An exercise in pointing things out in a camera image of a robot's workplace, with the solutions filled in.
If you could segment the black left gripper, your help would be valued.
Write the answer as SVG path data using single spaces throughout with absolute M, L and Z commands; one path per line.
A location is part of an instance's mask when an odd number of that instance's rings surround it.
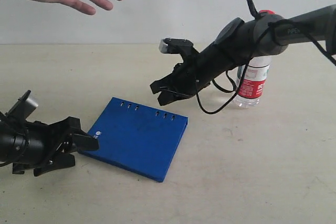
M 97 151 L 99 142 L 96 138 L 79 133 L 80 120 L 68 117 L 47 125 L 41 122 L 28 123 L 28 148 L 12 164 L 13 174 L 24 174 L 33 170 L 34 176 L 65 168 L 74 167 L 75 150 Z

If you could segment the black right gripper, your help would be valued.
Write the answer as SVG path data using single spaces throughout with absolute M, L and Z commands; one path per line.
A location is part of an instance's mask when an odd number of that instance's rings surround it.
M 218 50 L 175 49 L 183 62 L 174 67 L 171 74 L 150 84 L 153 94 L 159 93 L 159 105 L 194 97 L 218 76 Z

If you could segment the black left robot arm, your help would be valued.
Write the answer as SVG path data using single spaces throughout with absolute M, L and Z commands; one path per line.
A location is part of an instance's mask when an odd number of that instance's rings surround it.
M 12 165 L 12 173 L 32 170 L 35 177 L 74 167 L 73 152 L 96 151 L 99 142 L 81 129 L 78 118 L 53 124 L 1 120 L 1 166 Z

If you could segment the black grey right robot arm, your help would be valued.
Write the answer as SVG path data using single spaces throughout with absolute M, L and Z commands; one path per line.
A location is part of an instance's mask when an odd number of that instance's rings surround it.
M 316 9 L 289 19 L 269 12 L 254 13 L 248 22 L 237 17 L 202 51 L 191 41 L 164 38 L 159 49 L 163 54 L 179 54 L 167 76 L 150 84 L 160 105 L 196 96 L 226 71 L 247 64 L 253 58 L 276 56 L 291 44 L 325 41 L 325 54 L 335 55 L 335 5 Z

